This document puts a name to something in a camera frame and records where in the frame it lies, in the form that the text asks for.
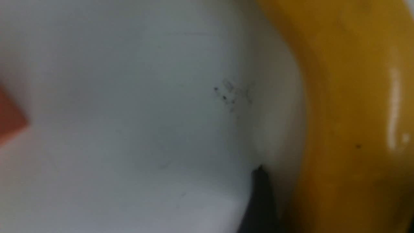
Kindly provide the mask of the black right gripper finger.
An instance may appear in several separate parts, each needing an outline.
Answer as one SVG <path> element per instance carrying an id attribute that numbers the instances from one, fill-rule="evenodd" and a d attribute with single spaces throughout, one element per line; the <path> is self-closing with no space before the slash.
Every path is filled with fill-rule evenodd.
<path id="1" fill-rule="evenodd" d="M 250 199 L 238 227 L 239 233 L 284 233 L 269 174 L 260 165 L 252 172 Z"/>

